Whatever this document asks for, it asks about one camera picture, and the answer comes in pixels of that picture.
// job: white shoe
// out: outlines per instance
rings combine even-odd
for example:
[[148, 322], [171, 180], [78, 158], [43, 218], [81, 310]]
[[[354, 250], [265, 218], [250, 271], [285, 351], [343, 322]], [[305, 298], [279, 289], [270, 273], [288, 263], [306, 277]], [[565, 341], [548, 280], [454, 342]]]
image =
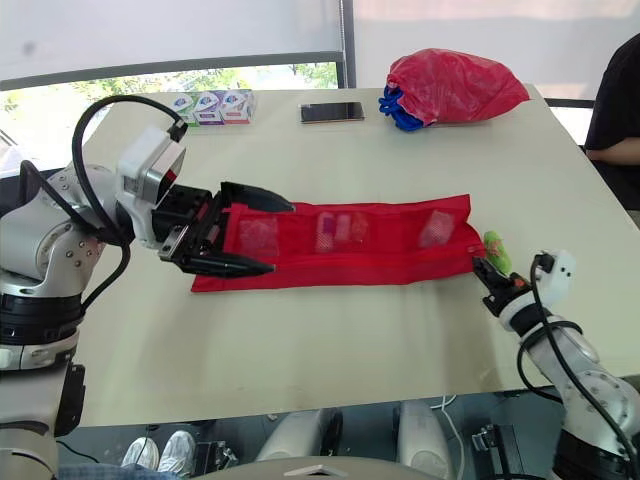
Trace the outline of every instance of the white shoe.
[[122, 459], [122, 466], [137, 463], [149, 470], [155, 470], [158, 468], [159, 456], [160, 453], [156, 442], [149, 437], [140, 437], [129, 445], [129, 449]]
[[193, 473], [196, 441], [189, 432], [178, 430], [171, 435], [160, 457], [159, 472], [172, 472], [180, 477]]

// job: smartphone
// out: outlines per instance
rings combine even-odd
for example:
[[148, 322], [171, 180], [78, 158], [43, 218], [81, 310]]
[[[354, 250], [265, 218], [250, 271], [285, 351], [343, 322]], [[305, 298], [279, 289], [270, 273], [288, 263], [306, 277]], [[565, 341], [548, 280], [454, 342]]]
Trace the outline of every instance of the smartphone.
[[310, 103], [300, 105], [302, 123], [346, 122], [364, 120], [360, 102]]

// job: table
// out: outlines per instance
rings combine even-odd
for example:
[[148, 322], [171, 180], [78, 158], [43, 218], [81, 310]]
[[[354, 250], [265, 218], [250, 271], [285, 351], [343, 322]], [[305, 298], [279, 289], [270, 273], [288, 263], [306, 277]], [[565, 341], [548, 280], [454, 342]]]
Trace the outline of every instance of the table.
[[[571, 293], [554, 310], [583, 326], [614, 374], [636, 374], [640, 232], [529, 91], [533, 100], [493, 120], [413, 134], [378, 113], [378, 90], [257, 92], [253, 124], [190, 130], [179, 182], [215, 191], [230, 180], [310, 203], [471, 193], [471, 224], [500, 232], [516, 271], [527, 275], [539, 249], [575, 255]], [[363, 103], [365, 121], [298, 121], [299, 104], [352, 100]], [[86, 142], [87, 163], [113, 168], [150, 123], [170, 121], [145, 106], [113, 106]], [[156, 252], [135, 244], [132, 255], [81, 326], [82, 425], [522, 388], [517, 338], [485, 310], [473, 275], [409, 286], [196, 295], [192, 277]], [[118, 258], [118, 249], [106, 249], [90, 287]]]

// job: red plastic bag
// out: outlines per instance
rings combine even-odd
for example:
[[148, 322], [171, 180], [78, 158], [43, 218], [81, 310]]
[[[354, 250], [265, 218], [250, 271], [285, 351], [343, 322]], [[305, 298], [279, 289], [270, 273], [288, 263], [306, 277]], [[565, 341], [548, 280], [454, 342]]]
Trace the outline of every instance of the red plastic bag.
[[224, 251], [276, 265], [258, 277], [197, 276], [193, 292], [404, 285], [472, 270], [484, 256], [469, 195], [419, 203], [309, 205], [266, 213], [233, 204]]
[[437, 48], [393, 62], [387, 86], [402, 90], [397, 103], [425, 126], [486, 120], [529, 100], [524, 86], [501, 63]]

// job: robotic arm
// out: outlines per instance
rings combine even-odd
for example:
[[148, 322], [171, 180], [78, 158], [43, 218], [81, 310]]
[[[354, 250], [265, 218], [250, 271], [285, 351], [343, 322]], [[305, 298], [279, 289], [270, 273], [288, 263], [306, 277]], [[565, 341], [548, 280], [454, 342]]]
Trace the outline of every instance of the robotic arm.
[[[473, 265], [489, 290], [483, 299], [486, 307], [506, 330], [520, 336], [521, 349], [562, 397], [567, 415], [549, 478], [638, 478], [632, 463], [637, 452], [630, 439], [640, 432], [640, 395], [600, 365], [598, 354], [576, 324], [548, 310], [566, 295], [575, 260], [567, 252], [536, 256], [531, 283], [517, 273], [503, 276], [484, 258], [474, 258]], [[548, 330], [541, 321], [541, 309]]]
[[[109, 100], [98, 107], [113, 103]], [[140, 103], [166, 111], [146, 98]], [[99, 109], [94, 107], [87, 112]], [[83, 115], [79, 125], [88, 117]], [[147, 128], [124, 153], [115, 173], [83, 164], [78, 170], [81, 153], [75, 151], [74, 165], [48, 181], [24, 162], [21, 182], [29, 173], [42, 188], [0, 219], [0, 478], [55, 478], [54, 436], [75, 428], [82, 413], [84, 368], [72, 363], [77, 327], [88, 304], [126, 268], [133, 238], [186, 273], [234, 278], [274, 270], [222, 251], [225, 209], [232, 203], [273, 212], [294, 206], [246, 185], [225, 182], [212, 195], [175, 184], [186, 125], [174, 120], [166, 132]], [[108, 224], [117, 231], [110, 231]], [[120, 246], [123, 260], [83, 303], [106, 244]]]

